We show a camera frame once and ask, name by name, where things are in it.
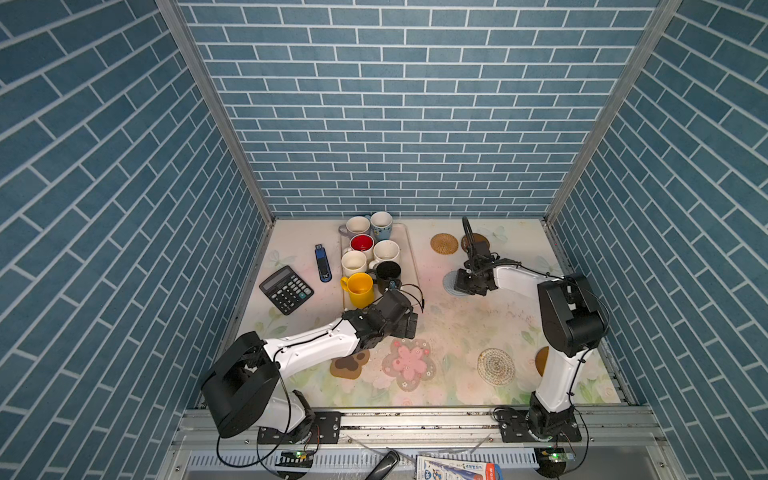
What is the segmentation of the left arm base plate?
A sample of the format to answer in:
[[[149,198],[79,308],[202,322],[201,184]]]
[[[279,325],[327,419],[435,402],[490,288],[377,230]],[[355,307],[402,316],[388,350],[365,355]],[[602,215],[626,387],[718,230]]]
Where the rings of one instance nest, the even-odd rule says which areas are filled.
[[[260,445],[277,444],[337,444],[342,414],[339,411],[319,411],[307,416],[295,429],[284,434],[273,428],[260,427]]]

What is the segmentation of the blue white printed package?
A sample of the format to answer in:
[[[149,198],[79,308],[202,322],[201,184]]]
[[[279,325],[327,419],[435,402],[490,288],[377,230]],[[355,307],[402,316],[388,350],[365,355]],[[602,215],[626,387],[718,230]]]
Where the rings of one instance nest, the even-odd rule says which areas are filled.
[[[419,480],[502,480],[493,463],[419,456],[416,463]]]

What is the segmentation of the pink flower coaster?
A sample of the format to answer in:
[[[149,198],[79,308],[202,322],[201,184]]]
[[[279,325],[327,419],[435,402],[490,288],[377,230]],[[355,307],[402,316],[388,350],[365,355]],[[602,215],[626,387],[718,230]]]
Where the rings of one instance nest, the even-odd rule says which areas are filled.
[[[414,391],[424,381],[436,377],[437,367],[431,352],[432,347],[426,340],[396,338],[382,361],[382,371],[393,378],[402,391]]]

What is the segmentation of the white speckled mug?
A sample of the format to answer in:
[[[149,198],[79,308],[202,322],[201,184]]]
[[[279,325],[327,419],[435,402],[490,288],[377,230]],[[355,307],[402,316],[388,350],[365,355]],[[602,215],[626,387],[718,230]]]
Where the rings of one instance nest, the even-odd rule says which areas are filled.
[[[368,268],[375,269],[379,264],[387,261],[398,263],[400,259],[400,246],[392,240],[382,240],[373,247],[373,259],[369,262]]]

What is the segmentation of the blue grey woven coaster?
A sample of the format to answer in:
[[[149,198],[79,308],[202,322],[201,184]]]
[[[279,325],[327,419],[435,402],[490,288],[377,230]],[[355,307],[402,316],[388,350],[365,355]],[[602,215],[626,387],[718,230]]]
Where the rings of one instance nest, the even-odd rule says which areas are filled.
[[[456,282],[457,282],[459,273],[462,273],[462,270],[454,270],[454,271],[448,272],[443,278],[443,287],[446,290],[446,292],[450,295],[453,295],[456,297],[467,296],[466,292],[460,291],[456,288]]]

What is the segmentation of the black calculator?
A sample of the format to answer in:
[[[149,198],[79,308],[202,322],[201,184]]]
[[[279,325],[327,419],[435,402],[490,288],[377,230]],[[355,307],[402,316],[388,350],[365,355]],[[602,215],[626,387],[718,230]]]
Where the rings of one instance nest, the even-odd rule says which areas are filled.
[[[293,313],[314,294],[289,265],[267,277],[259,288],[283,315]]]

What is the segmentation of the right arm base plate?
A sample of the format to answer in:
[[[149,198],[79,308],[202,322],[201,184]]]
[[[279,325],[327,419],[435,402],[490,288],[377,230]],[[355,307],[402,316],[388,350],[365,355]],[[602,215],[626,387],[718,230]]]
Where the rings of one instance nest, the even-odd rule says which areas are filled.
[[[546,410],[527,411],[496,407],[491,416],[498,423],[504,443],[580,442],[582,434],[572,410],[550,413]]]

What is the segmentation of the light blue floral mug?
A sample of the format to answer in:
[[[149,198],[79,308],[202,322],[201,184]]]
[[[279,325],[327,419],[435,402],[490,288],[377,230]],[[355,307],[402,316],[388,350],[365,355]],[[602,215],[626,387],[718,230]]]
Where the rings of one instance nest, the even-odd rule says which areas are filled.
[[[373,237],[377,241],[389,240],[393,227],[393,217],[386,211],[373,213],[370,216]]]

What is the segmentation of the brown cork round coaster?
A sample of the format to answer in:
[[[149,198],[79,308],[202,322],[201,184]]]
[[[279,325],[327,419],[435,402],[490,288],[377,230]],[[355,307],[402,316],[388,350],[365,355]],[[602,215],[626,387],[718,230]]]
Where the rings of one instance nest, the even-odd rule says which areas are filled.
[[[549,355],[548,347],[541,348],[535,355],[534,364],[535,364],[536,371],[540,376],[544,375],[548,355]]]

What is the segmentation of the brown paw print coaster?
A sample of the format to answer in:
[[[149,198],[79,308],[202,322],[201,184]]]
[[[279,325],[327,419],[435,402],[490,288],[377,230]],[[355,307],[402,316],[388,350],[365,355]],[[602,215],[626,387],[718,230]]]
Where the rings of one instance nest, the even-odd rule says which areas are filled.
[[[369,362],[369,359],[369,350],[334,359],[330,364],[330,374],[336,378],[356,380],[360,377],[362,368]]]

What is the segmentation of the green circuit board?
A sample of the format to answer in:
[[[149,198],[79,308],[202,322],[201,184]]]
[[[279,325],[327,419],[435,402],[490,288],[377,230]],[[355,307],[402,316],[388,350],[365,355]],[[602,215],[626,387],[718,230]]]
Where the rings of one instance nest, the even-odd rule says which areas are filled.
[[[315,453],[309,451],[283,451],[275,467],[277,469],[310,469],[314,463],[314,456]]]

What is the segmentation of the red inside mug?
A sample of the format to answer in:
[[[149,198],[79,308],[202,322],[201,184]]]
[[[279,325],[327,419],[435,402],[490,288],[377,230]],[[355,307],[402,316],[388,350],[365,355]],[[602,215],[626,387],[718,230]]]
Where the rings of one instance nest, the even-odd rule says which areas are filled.
[[[375,239],[368,234],[358,234],[350,239],[349,246],[344,249],[344,254],[352,251],[362,252],[368,261],[374,259],[373,248]]]

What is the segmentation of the black mug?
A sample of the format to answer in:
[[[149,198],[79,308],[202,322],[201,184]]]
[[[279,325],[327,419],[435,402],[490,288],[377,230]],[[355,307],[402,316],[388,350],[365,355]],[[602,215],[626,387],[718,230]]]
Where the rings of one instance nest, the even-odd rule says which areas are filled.
[[[380,294],[388,290],[399,289],[401,286],[401,267],[394,261],[378,263],[372,270]]]

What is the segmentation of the dark brown wooden coaster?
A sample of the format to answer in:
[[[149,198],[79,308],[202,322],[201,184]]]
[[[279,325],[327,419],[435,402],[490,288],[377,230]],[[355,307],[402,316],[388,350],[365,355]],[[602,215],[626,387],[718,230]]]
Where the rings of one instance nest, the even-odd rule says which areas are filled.
[[[490,242],[482,234],[474,233],[473,234],[473,240],[475,242],[479,242],[479,243],[483,244],[487,249],[490,248]],[[461,239],[460,244],[461,244],[462,250],[464,252],[467,252],[469,250],[469,246],[470,246],[470,239],[467,236],[463,236],[462,239]]]

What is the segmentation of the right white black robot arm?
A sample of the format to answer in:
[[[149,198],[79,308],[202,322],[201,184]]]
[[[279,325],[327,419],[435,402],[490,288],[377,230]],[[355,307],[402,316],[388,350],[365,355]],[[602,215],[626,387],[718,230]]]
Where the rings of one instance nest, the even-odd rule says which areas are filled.
[[[582,365],[608,331],[599,298],[587,278],[555,276],[495,254],[477,254],[457,271],[454,289],[482,296],[509,290],[538,299],[548,357],[542,381],[529,402],[527,428],[534,438],[549,440],[573,425],[573,389]]]

